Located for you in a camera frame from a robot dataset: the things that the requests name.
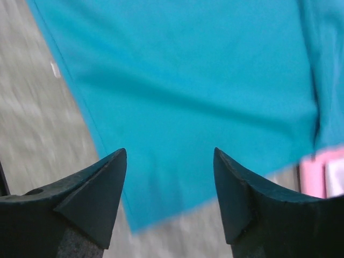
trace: teal fabric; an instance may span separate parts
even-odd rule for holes
[[[127,149],[135,232],[216,196],[215,147],[266,175],[343,142],[342,45],[313,39],[312,1],[28,3],[100,157]]]
[[[344,143],[344,1],[299,0],[320,127],[316,149]]]

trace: gray carpet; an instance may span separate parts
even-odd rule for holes
[[[24,0],[0,1],[0,160],[11,193],[54,182],[97,161],[80,112]],[[293,170],[274,182],[295,189]],[[104,257],[225,258],[216,200],[141,235],[128,229],[122,206]]]

